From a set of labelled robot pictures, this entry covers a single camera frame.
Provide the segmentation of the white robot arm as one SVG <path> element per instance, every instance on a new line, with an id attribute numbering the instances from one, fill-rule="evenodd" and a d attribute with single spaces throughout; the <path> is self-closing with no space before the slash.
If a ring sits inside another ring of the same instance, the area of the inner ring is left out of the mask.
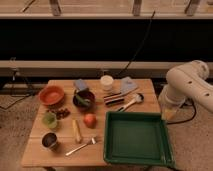
<path id="1" fill-rule="evenodd" d="M 208 65 L 200 60 L 171 68 L 166 74 L 167 84 L 158 97 L 161 118 L 171 120 L 187 98 L 213 113 L 213 85 L 206 82 L 209 74 Z"/>

